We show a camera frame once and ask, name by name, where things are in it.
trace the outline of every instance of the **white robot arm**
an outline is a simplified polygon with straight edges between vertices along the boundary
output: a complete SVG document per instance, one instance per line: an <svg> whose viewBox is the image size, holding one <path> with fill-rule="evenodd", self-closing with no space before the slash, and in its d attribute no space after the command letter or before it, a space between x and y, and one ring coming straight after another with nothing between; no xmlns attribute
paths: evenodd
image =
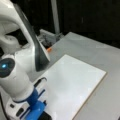
<svg viewBox="0 0 120 120"><path fill-rule="evenodd" d="M37 120L45 108L45 104L39 100L43 91L36 88L39 81L36 85L30 82L27 73L43 70L50 58L24 13L9 0L0 0L0 23L2 21L10 23L13 28L1 29L0 34L4 36L20 28L29 43L27 47L0 59L0 85L11 97L6 106L7 115L10 120Z"/></svg>

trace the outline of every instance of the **black background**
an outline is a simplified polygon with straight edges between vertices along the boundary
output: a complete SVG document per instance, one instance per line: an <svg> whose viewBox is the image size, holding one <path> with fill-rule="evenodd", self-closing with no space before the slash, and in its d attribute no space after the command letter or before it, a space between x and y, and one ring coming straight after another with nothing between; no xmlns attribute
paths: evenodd
<svg viewBox="0 0 120 120"><path fill-rule="evenodd" d="M54 32L50 0L13 0L35 32ZM57 0L60 28L120 48L120 0Z"/></svg>

